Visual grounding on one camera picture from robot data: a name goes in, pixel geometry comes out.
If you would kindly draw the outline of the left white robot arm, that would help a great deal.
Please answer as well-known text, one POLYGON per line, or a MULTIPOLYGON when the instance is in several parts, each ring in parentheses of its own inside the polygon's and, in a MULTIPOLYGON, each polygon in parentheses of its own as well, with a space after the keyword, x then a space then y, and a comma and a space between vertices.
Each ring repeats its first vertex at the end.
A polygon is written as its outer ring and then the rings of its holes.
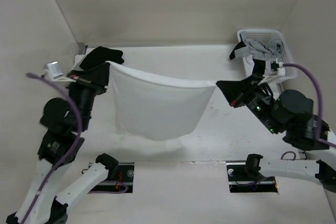
POLYGON ((22 206, 7 217, 6 223, 65 223, 71 209, 89 191, 104 180, 116 179, 119 162, 103 153, 72 185, 57 191, 84 142, 80 135, 88 129, 95 97, 107 90, 109 70, 108 63, 87 71, 73 70, 66 89, 27 73, 27 77, 52 86, 62 97, 49 100, 44 107, 40 123, 47 132, 37 153, 35 177, 22 206))

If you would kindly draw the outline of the white tank top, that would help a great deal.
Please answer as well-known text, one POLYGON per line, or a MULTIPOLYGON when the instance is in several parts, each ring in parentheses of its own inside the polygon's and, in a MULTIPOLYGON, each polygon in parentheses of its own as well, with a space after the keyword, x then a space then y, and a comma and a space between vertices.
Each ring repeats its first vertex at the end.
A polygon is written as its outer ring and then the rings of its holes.
POLYGON ((177 79, 108 63, 118 132, 153 141, 191 134, 216 88, 214 81, 177 79))

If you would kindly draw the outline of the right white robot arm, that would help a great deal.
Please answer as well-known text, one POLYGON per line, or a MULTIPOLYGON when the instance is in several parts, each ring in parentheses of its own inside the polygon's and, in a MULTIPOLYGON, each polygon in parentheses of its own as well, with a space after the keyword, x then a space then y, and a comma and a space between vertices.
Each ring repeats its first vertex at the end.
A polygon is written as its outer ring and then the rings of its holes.
POLYGON ((266 177, 288 177, 313 182, 335 192, 335 150, 331 147, 331 130, 322 122, 316 137, 317 115, 313 100, 297 90, 286 90, 275 98, 269 84, 262 77, 251 75, 240 81, 216 82, 232 108, 245 106, 271 134, 283 133, 282 140, 294 148, 311 153, 316 159, 265 159, 260 154, 249 154, 244 175, 253 184, 266 177))

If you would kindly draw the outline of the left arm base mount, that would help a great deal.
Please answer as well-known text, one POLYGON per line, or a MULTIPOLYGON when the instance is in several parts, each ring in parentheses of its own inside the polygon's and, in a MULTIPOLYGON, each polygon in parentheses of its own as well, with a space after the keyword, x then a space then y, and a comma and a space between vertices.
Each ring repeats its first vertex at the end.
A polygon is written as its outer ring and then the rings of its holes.
POLYGON ((131 194, 133 193, 134 163, 120 163, 113 178, 107 178, 96 185, 90 194, 131 194))

